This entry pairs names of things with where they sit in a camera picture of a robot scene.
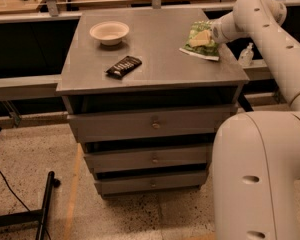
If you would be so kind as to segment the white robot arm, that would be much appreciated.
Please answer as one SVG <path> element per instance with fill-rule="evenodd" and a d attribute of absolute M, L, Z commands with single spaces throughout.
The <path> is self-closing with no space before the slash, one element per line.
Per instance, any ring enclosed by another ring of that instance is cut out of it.
<path fill-rule="evenodd" d="M 249 37 L 289 105 L 237 114 L 218 129 L 212 150 L 216 240 L 300 240 L 294 183 L 300 180 L 300 43 L 282 29 L 278 0 L 237 0 L 214 21 L 212 37 Z"/>

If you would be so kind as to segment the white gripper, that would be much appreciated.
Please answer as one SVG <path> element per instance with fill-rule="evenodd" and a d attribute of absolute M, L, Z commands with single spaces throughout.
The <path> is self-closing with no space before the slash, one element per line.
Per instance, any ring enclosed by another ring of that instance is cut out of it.
<path fill-rule="evenodd" d="M 230 17 L 215 19 L 209 30 L 203 30 L 189 40 L 191 47 L 205 46 L 210 43 L 211 36 L 216 43 L 228 43 L 235 38 L 235 24 Z"/>

